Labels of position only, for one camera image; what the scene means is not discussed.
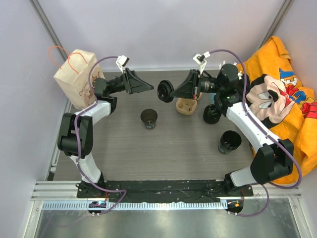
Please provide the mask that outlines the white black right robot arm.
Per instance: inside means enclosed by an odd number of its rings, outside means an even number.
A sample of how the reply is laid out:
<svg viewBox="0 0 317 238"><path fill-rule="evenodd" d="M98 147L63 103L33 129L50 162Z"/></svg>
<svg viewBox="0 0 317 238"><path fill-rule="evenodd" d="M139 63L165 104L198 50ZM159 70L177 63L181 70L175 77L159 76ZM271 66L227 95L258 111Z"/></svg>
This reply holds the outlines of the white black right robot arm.
<svg viewBox="0 0 317 238"><path fill-rule="evenodd" d="M266 184L293 171L292 142L281 140L252 114L237 90L240 77L237 67L229 63L220 68L217 77L205 77L192 69L177 88L170 87L167 93L171 98L192 100L200 93L215 93L217 110L232 121L253 146L256 155L252 163L225 175L223 188L230 196L239 193L245 185Z"/></svg>

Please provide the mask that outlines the cream paper bag orange handles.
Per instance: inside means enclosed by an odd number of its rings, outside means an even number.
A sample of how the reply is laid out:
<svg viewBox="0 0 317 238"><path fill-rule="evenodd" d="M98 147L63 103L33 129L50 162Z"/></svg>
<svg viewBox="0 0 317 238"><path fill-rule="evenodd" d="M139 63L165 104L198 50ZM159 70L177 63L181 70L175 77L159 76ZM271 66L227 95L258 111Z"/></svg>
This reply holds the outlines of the cream paper bag orange handles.
<svg viewBox="0 0 317 238"><path fill-rule="evenodd" d="M90 85L97 78L105 79L104 73L97 62L95 53L76 49L68 54L63 65L53 76L72 105L84 109L95 102Z"/></svg>

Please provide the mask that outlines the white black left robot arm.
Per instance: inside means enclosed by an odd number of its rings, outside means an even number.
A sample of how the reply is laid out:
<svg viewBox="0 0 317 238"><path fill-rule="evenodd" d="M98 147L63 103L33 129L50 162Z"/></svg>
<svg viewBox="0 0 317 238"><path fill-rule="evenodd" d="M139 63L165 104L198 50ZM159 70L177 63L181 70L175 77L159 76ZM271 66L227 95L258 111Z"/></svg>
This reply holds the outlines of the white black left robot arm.
<svg viewBox="0 0 317 238"><path fill-rule="evenodd" d="M77 113L63 115L57 147L79 170L81 182L76 185L79 196L99 198L107 191L103 173L92 155L93 126L115 111L117 98L112 96L113 93L126 91L128 94L135 94L150 91L154 87L128 68L112 80L98 77L92 86L97 101Z"/></svg>

